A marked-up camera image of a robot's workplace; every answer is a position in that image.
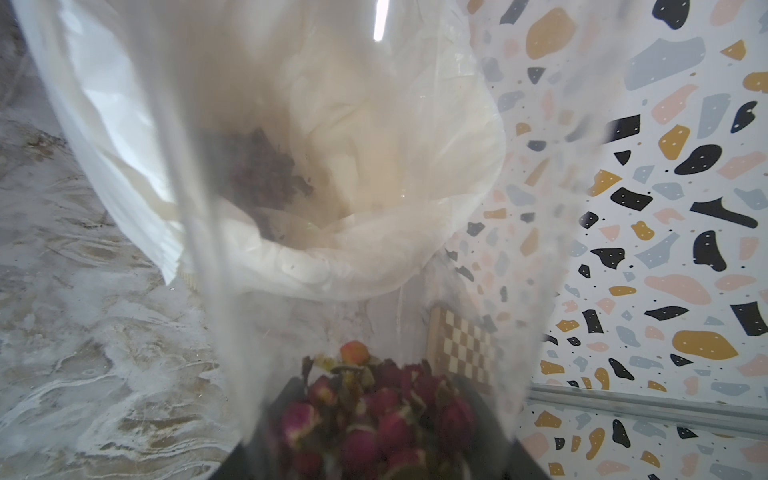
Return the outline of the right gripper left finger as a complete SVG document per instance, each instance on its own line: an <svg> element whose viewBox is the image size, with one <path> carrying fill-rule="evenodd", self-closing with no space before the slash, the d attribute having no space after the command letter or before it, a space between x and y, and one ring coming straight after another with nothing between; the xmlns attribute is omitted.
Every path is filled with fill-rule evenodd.
<svg viewBox="0 0 768 480"><path fill-rule="evenodd" d="M254 480L254 460L254 447L238 443L208 480Z"/></svg>

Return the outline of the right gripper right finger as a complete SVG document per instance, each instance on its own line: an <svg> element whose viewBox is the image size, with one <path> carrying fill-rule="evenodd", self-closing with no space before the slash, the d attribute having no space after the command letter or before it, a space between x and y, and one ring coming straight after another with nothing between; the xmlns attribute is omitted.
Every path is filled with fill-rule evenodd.
<svg viewBox="0 0 768 480"><path fill-rule="evenodd" d="M515 440L510 444L506 480L549 480L549 476L523 444Z"/></svg>

